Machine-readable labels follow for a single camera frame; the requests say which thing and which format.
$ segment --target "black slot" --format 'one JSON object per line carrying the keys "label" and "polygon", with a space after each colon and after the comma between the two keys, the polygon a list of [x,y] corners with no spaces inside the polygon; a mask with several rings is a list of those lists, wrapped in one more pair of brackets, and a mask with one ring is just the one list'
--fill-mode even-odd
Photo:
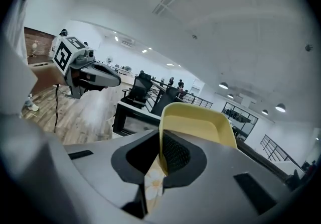
{"label": "black slot", "polygon": [[102,72],[105,72],[107,74],[112,74],[107,68],[105,68],[104,66],[101,66],[101,65],[94,65],[94,68],[97,69],[97,70],[100,70]]}
{"label": "black slot", "polygon": [[79,159],[88,155],[94,154],[92,151],[85,150],[76,153],[68,154],[71,160]]}
{"label": "black slot", "polygon": [[234,176],[236,182],[241,187],[251,203],[261,215],[276,205],[272,197],[257,183],[248,173],[242,173]]}

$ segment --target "yellow object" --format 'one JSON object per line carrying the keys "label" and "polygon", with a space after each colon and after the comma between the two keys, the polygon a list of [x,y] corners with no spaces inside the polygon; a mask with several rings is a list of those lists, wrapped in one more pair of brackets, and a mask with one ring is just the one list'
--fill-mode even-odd
{"label": "yellow object", "polygon": [[189,103],[173,102],[164,108],[159,125],[159,156],[162,164],[165,164],[162,152],[164,130],[190,134],[237,149],[231,125],[222,113]]}

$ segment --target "black cable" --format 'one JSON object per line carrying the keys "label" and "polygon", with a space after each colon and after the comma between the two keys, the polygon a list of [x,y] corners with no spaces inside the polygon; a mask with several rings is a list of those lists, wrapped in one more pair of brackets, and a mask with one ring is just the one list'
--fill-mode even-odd
{"label": "black cable", "polygon": [[59,90],[59,85],[56,85],[56,123],[55,123],[55,130],[56,132],[56,126],[57,126],[57,121],[58,121],[58,90]]}
{"label": "black cable", "polygon": [[61,94],[66,94],[66,93],[67,93],[67,91],[60,91],[60,90],[59,90],[59,92],[60,92]]}

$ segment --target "floral pattern fabric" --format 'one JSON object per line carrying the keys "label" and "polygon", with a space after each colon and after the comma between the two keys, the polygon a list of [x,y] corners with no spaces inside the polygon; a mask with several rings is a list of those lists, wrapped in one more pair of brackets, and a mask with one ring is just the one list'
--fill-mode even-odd
{"label": "floral pattern fabric", "polygon": [[164,177],[165,174],[159,165],[159,158],[157,156],[145,175],[145,197],[148,212],[157,207],[157,203],[163,194]]}

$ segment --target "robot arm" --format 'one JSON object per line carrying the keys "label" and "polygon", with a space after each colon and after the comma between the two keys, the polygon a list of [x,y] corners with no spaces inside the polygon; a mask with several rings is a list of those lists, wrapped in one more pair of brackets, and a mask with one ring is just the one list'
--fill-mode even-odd
{"label": "robot arm", "polygon": [[109,66],[95,61],[94,51],[75,37],[63,37],[53,61],[70,88],[70,98],[79,99],[88,90],[102,90],[121,83]]}

